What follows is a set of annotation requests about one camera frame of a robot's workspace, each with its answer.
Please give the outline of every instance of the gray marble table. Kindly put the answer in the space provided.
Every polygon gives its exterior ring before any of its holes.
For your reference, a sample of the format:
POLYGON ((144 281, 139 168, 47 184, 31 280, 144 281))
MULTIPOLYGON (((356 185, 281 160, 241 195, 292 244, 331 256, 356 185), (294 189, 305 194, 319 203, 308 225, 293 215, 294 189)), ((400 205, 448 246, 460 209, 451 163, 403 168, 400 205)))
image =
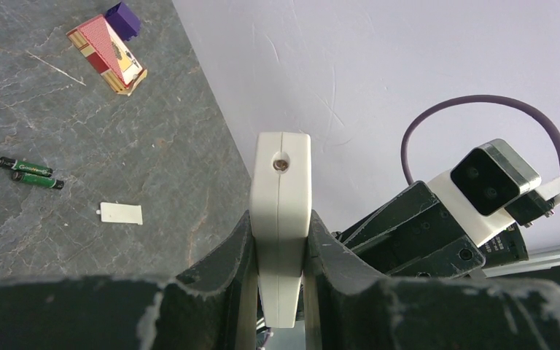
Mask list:
POLYGON ((228 235, 249 177, 170 0, 128 2, 149 69, 114 93, 66 32, 117 0, 0 1, 0 157, 48 165, 63 190, 0 168, 0 278, 177 274, 228 235), (102 201, 144 224, 100 222, 102 201))

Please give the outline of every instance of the black camera face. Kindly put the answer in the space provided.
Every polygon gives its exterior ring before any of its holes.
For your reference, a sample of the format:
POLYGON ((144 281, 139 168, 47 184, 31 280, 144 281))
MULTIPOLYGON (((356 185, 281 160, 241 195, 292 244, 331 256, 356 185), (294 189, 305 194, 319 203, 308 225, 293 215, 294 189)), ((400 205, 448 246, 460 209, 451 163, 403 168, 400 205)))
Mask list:
POLYGON ((474 149, 451 171, 451 180, 475 210, 487 216, 521 194, 510 175, 484 149, 474 149))

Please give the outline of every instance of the red and yellow box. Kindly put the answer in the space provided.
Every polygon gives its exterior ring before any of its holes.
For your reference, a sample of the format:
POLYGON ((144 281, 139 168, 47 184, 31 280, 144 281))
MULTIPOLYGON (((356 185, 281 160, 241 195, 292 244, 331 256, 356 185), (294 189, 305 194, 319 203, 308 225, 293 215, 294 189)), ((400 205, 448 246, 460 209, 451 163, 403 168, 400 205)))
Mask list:
POLYGON ((116 93, 131 95, 147 76, 147 70, 134 58, 103 15, 77 26, 67 33, 67 37, 116 93))

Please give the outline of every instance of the white backdrop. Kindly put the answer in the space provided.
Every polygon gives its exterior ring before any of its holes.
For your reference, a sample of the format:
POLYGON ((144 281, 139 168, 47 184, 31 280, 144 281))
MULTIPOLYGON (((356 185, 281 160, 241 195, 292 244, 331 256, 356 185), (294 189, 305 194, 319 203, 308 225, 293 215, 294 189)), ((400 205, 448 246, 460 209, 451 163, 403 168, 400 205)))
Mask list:
MULTIPOLYGON (((426 108, 490 93, 536 106, 560 130, 560 1, 174 0, 252 171, 261 131, 312 136, 314 208, 343 230, 406 187, 400 140, 426 108)), ((409 148, 429 180, 473 147, 508 141, 543 181, 556 156, 540 126, 502 106, 458 106, 409 148)), ((560 209, 524 231, 560 244, 560 209)))

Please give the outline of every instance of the green battery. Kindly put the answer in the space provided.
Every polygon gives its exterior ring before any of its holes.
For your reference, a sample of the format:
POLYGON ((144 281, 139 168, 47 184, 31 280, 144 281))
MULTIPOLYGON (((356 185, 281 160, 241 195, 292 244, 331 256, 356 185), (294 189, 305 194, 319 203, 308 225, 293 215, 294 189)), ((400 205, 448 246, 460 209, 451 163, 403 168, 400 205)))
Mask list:
POLYGON ((54 188, 60 190, 66 184, 65 182, 57 179, 48 179, 47 177, 37 176, 33 174, 23 173, 22 171, 14 171, 12 173, 12 180, 22 182, 25 184, 36 184, 42 187, 54 188))
POLYGON ((8 168, 12 170, 24 171, 26 173, 51 177, 53 175, 53 170, 51 168, 46 168, 45 166, 38 166, 36 164, 31 164, 23 162, 22 160, 16 160, 8 157, 0 157, 0 168, 8 168))

